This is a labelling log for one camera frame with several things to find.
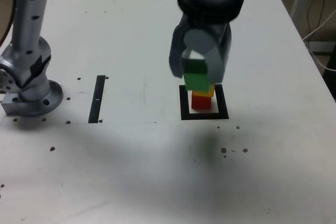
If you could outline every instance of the metal pole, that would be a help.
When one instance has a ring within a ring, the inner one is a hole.
[[[47,0],[18,0],[12,34],[13,49],[27,55],[37,50]]]

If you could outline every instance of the toy block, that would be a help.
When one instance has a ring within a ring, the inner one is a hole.
[[[207,71],[205,60],[186,60],[184,65],[186,90],[209,91],[211,84],[207,79]]]
[[[198,97],[214,97],[215,94],[215,85],[211,85],[210,90],[208,92],[206,91],[199,91],[199,90],[193,90],[193,94]]]
[[[211,97],[199,97],[192,93],[191,108],[193,110],[210,110],[211,109]]]

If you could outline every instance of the black tape strip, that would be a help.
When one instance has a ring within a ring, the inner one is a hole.
[[[105,76],[97,76],[95,91],[92,97],[89,123],[98,123],[101,100],[103,98]]]
[[[188,92],[184,85],[180,85],[180,107],[181,120],[218,120],[229,119],[227,112],[223,87],[221,84],[215,85],[218,113],[193,113],[189,112]]]

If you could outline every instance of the cable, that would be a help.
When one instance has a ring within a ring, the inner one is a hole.
[[[0,40],[0,47],[2,46],[3,42],[5,41],[7,35],[9,33],[9,31],[10,31],[10,28],[12,26],[12,23],[13,23],[13,20],[14,20],[14,15],[15,15],[15,9],[16,9],[16,0],[13,0],[13,3],[12,3],[12,13],[11,13],[11,16],[9,18],[9,22],[8,22],[6,31],[5,31],[4,35],[2,36],[2,38]]]
[[[328,20],[331,19],[331,17],[336,13],[336,9],[333,11],[333,13],[325,20],[325,22],[323,22],[322,25],[320,25],[318,28],[316,28],[314,31],[312,31],[310,34],[308,34],[307,36],[305,36],[305,38],[303,38],[302,40],[304,41],[305,39],[307,39],[310,35],[314,34],[317,30],[319,30],[322,26],[324,26],[326,24],[326,22],[328,22]]]
[[[314,34],[318,29],[320,29],[325,23],[328,22],[328,20],[330,20],[330,18],[336,13],[336,9],[333,11],[333,13],[329,16],[329,18],[327,18],[322,25],[320,25],[318,28],[316,28],[313,32],[311,32],[310,34],[308,34],[307,36],[305,36],[305,38],[302,39],[302,41],[304,41],[305,39],[307,39],[310,35]],[[323,65],[320,60],[316,57],[316,55],[313,54],[313,52],[310,50],[310,48],[307,47],[307,50],[310,52],[310,54],[315,58],[315,60],[318,62],[318,64],[323,67],[325,70],[329,70],[332,72],[336,72],[336,69],[331,69],[331,68],[327,68],[325,65]]]
[[[325,5],[325,4],[326,4],[326,0],[323,0],[322,10],[321,10],[321,14],[320,14],[319,22],[317,23],[317,27],[319,27],[320,24],[321,24],[321,19],[322,19],[322,15],[323,15],[324,5]]]
[[[329,70],[329,71],[332,71],[332,72],[336,72],[336,69],[327,68],[325,65],[323,65],[323,64],[320,62],[320,60],[316,57],[316,55],[313,54],[312,51],[310,51],[309,48],[307,48],[307,50],[308,50],[308,51],[310,52],[310,54],[315,58],[315,60],[317,61],[317,63],[318,63],[321,67],[323,67],[323,68],[326,69],[326,70]]]
[[[309,8],[308,8],[308,11],[307,11],[307,23],[308,23],[308,33],[310,34],[311,32],[311,27],[310,27],[310,23],[309,23],[309,12],[310,12],[310,9],[311,7],[313,6],[313,3],[314,3],[315,0],[312,0],[310,5],[309,5]],[[309,45],[309,40],[306,42],[306,47],[310,48],[310,45]]]

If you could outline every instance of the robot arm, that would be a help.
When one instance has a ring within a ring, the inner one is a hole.
[[[12,41],[0,56],[0,88],[7,93],[2,106],[8,115],[43,115],[62,101],[62,88],[46,76],[51,50],[40,36],[46,3],[17,1]]]
[[[208,81],[222,82],[231,45],[229,22],[238,16],[244,0],[177,2],[183,16],[171,44],[169,63],[173,75],[183,77],[190,51],[196,51],[205,59]]]

